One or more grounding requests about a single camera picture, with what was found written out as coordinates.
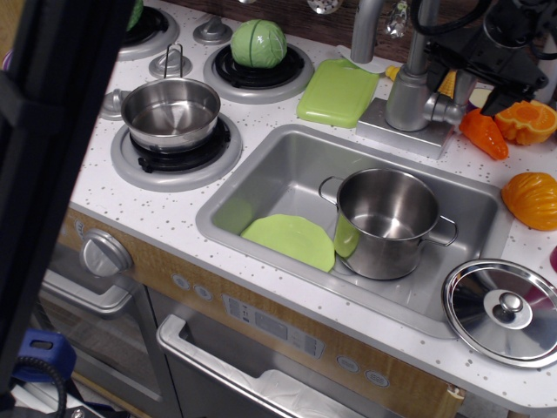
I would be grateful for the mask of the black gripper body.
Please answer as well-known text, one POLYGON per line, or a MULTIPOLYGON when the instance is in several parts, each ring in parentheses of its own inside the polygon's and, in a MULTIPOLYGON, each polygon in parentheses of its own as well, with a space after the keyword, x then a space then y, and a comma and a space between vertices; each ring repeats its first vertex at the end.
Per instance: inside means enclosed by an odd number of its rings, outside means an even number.
POLYGON ((533 40, 548 31, 547 8, 492 8, 480 25, 435 34, 426 52, 450 70, 467 71, 495 86, 533 94, 547 86, 547 75, 531 59, 533 40))

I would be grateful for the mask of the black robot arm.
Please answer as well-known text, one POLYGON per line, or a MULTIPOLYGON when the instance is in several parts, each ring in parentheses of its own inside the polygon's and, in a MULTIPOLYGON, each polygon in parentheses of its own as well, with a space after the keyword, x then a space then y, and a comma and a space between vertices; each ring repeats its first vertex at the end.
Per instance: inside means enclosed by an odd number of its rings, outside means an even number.
POLYGON ((484 115, 530 101, 549 83, 538 63, 556 59, 541 47, 556 39, 555 1, 479 1, 451 23, 414 28, 430 37, 428 88, 437 90, 450 70, 464 71, 493 86, 484 115))

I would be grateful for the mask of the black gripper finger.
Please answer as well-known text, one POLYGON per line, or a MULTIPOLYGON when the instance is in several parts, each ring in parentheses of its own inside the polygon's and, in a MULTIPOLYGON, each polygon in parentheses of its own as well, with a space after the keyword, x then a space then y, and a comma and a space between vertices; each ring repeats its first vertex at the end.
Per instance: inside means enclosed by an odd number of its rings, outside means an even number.
POLYGON ((522 96, 517 91, 510 87, 498 86, 487 96, 480 113, 484 116, 494 116, 521 100, 522 96))
POLYGON ((445 59, 441 57, 432 58, 427 69, 427 87, 431 91, 437 91, 442 85, 449 71, 450 67, 448 66, 445 59))

